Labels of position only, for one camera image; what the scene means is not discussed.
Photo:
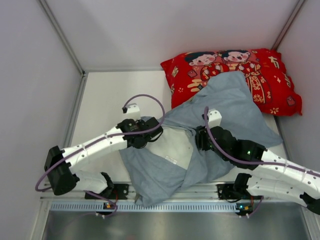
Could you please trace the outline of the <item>white pillow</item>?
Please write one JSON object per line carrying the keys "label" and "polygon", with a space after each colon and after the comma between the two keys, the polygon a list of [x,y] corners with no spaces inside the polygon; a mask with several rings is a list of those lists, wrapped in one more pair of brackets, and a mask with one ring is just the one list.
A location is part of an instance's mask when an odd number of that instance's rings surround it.
{"label": "white pillow", "polygon": [[189,130],[163,126],[162,135],[146,148],[153,154],[187,170],[193,154],[192,133]]}

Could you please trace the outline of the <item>green beige patchwork pillowcase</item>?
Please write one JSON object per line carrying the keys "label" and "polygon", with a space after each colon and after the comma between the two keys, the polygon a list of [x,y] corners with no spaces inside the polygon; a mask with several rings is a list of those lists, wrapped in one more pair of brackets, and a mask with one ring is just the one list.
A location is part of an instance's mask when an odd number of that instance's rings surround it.
{"label": "green beige patchwork pillowcase", "polygon": [[136,204],[149,207],[170,198],[178,190],[195,184],[207,184],[227,175],[233,165],[213,151],[198,150],[196,128],[205,124],[205,107],[220,112],[220,126],[240,140],[251,140],[267,148],[278,146],[282,138],[270,129],[253,102],[241,72],[233,71],[212,77],[205,88],[191,101],[182,103],[166,113],[162,127],[181,128],[192,133],[193,153],[185,170],[146,147],[120,151],[131,183],[137,192]]}

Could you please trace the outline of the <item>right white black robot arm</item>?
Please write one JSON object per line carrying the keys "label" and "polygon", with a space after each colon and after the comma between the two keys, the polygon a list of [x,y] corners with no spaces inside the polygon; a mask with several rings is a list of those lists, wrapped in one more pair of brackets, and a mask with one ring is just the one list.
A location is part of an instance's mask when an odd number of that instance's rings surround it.
{"label": "right white black robot arm", "polygon": [[233,189],[238,194],[277,198],[320,213],[320,173],[280,157],[252,140],[236,139],[216,126],[196,128],[195,143],[242,171]]}

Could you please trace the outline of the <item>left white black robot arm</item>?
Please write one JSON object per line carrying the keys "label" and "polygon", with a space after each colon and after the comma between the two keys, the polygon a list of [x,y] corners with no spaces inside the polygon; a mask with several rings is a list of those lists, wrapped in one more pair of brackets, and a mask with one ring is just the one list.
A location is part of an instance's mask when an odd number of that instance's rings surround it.
{"label": "left white black robot arm", "polygon": [[162,135],[163,128],[155,117],[124,119],[111,130],[85,143],[64,149],[49,149],[45,161],[50,187],[56,196],[71,191],[84,191],[86,199],[107,199],[114,190],[111,177],[105,172],[92,173],[82,169],[96,160],[127,148],[142,149]]}

